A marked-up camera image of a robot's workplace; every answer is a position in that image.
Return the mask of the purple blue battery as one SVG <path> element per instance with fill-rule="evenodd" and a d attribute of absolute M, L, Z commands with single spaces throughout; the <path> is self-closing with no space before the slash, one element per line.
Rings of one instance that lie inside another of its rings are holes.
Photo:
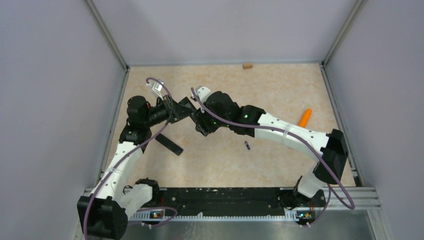
<path fill-rule="evenodd" d="M 244 144 L 245 144 L 245 146 L 246 146 L 246 148 L 247 148 L 248 150 L 251 150 L 250 145 L 249 145 L 249 143 L 248 143 L 247 141 L 245 141 L 245 142 L 244 142 Z"/>

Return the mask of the orange toy microphone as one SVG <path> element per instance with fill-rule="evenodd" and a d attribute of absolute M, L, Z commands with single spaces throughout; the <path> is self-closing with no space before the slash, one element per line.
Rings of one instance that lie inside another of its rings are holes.
<path fill-rule="evenodd" d="M 310 108 L 306 109 L 298 122 L 298 126 L 305 128 L 309 122 L 311 114 L 312 110 Z"/>

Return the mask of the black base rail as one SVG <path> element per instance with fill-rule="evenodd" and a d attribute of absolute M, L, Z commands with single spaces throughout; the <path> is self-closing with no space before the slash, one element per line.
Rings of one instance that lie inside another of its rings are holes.
<path fill-rule="evenodd" d="M 294 202 L 287 187 L 169 187 L 160 188 L 150 207 L 172 207 L 179 217 L 266 217 L 283 216 Z"/>

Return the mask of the brown wooden block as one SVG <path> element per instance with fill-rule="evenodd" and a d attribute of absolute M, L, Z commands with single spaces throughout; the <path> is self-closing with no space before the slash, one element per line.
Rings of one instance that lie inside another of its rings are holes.
<path fill-rule="evenodd" d="M 253 68 L 253 64 L 251 63 L 251 62 L 245 62 L 245 63 L 243 63 L 242 64 L 242 68 L 244 69 L 244 70 L 248 70 L 248 69 L 252 69 Z"/>

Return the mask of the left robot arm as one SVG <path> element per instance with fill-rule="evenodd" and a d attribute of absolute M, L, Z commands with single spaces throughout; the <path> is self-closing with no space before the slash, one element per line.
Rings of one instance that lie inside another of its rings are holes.
<path fill-rule="evenodd" d="M 119 240 L 127 229 L 130 217 L 144 204 L 154 207 L 160 202 L 161 194 L 152 183 L 137 183 L 128 193 L 123 192 L 124 187 L 149 142 L 163 131 L 161 128 L 153 134 L 151 127 L 179 122 L 195 111 L 188 97 L 177 102 L 165 95 L 158 97 L 155 105 L 140 95 L 128 100 L 126 124 L 119 136 L 115 155 L 96 187 L 77 202 L 85 239 L 94 236 Z"/>

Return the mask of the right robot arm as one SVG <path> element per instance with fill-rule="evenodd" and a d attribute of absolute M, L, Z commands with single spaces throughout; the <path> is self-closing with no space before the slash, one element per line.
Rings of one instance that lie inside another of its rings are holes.
<path fill-rule="evenodd" d="M 349 151 L 343 132 L 333 129 L 330 133 L 313 131 L 288 123 L 262 108 L 253 105 L 238 106 L 224 92 L 212 92 L 207 87 L 191 88 L 191 97 L 200 108 L 195 113 L 196 127 L 204 136 L 218 128 L 229 128 L 238 135 L 274 141 L 308 155 L 316 165 L 301 176 L 293 192 L 293 200 L 299 206 L 307 206 L 317 191 L 328 186 L 340 187 L 346 198 L 352 197 L 341 183 Z"/>

